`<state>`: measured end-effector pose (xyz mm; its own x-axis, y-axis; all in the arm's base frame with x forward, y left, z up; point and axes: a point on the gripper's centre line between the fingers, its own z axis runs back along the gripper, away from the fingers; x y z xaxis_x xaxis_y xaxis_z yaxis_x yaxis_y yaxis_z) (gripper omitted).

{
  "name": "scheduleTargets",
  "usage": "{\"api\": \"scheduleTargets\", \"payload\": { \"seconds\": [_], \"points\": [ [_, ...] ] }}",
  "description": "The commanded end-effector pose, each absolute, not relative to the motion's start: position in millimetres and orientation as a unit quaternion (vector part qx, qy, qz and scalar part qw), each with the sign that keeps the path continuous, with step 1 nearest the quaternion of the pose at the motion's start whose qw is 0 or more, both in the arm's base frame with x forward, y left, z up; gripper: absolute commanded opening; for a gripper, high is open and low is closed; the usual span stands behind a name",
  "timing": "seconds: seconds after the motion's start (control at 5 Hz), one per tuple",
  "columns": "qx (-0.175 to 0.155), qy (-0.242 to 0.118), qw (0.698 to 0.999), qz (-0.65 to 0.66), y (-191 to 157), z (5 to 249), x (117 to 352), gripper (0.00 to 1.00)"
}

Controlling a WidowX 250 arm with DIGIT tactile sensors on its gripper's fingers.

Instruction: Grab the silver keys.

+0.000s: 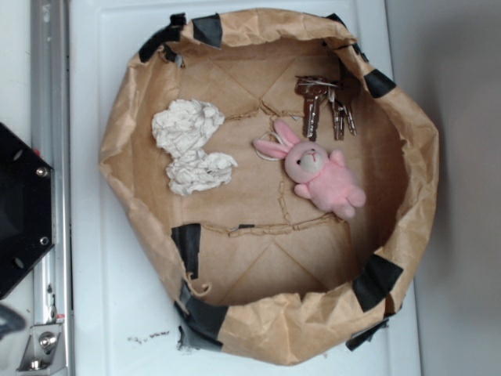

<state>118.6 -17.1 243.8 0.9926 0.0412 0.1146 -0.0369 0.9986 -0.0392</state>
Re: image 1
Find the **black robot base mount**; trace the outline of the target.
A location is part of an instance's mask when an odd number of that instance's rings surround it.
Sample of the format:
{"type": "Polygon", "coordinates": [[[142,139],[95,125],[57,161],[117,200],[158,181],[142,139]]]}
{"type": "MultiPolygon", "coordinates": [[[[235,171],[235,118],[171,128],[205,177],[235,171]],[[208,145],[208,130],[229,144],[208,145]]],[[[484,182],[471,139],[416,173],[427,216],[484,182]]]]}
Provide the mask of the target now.
{"type": "Polygon", "coordinates": [[[52,167],[1,125],[1,298],[53,247],[52,167]]]}

